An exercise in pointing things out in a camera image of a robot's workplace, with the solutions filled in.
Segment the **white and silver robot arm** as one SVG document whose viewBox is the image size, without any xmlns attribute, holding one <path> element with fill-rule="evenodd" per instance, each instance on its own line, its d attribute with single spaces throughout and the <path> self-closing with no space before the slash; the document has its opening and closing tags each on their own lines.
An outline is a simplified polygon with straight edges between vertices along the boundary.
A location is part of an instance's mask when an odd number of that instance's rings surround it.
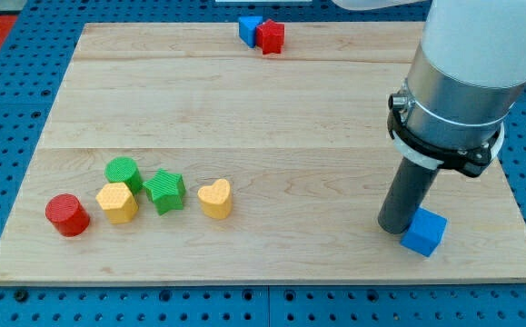
<svg viewBox="0 0 526 327">
<path fill-rule="evenodd" d="M 388 100 L 400 174 L 480 175 L 526 85 L 526 0 L 434 0 L 407 77 Z"/>
</svg>

